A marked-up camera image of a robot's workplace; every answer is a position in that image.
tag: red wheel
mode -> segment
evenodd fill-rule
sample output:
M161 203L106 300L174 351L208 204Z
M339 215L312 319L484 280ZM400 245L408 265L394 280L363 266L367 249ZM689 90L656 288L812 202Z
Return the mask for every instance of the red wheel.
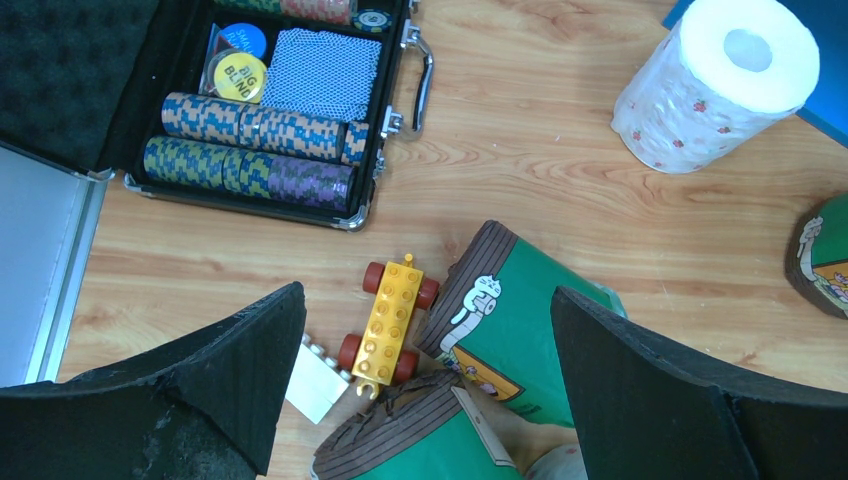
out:
M392 382L395 385L398 385L409 381L409 379L415 376L415 370L417 369L418 354L408 350L401 351L400 358L398 358L398 364L395 367L395 376L392 378Z
M353 362L356 361L356 354L359 352L361 342L362 337L359 335L349 334L345 336L342 347L339 349L339 368L348 372L353 370Z
M436 301L436 295L439 294L439 282L424 278L421 282L421 288L418 289L418 298L415 299L415 308L427 310Z
M383 279L383 271L386 270L386 266L382 263L371 262L368 264L368 268L365 269L365 277L362 279L362 289L368 293L377 293L377 289L380 288L380 280Z

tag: black poker chip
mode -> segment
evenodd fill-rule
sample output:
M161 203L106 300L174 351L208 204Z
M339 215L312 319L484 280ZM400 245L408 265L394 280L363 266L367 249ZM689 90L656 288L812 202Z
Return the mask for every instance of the black poker chip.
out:
M353 26L363 32L382 33L392 26L392 17L385 10L366 8L356 12Z

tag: cartoon cat drawing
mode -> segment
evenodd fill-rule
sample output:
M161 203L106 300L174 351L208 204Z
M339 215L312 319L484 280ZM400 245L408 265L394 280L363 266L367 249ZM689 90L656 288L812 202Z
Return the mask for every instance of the cartoon cat drawing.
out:
M500 295L500 280L495 280L492 275L478 277L474 281L474 287L465 294L462 309L451 318L451 324L457 326L442 339L439 345L442 351L450 353L457 342L474 331L483 317L495 310Z
M476 312L477 305L474 303L474 300L484 298L486 295L492 298L501 296L501 282L500 280L495 280L492 275L477 277L477 280L474 280L474 288L465 294L465 298L462 300L462 310L453 316L451 323L456 325L465 319L465 316L469 313Z
M807 277L807 280L811 282L818 281L818 276L813 272L812 258L813 258L813 242L816 237L821 233L821 227L824 223L824 219L821 216L817 216L816 218L807 222L804 225L804 231L801 232L801 238L799 238L800 245L798 246L798 259L800 260L801 273Z

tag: white lego brick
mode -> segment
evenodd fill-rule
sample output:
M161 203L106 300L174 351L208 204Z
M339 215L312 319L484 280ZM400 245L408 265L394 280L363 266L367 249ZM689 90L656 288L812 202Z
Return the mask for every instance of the white lego brick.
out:
M324 356L324 349L312 345L311 340L303 334L286 400L317 424L347 390L353 377L339 370L336 359Z

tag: purple poker chip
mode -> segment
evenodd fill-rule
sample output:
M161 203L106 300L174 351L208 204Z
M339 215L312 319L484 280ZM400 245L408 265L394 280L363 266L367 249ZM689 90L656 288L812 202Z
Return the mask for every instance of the purple poker chip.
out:
M268 178L271 198L306 207L347 210L353 168L279 156Z

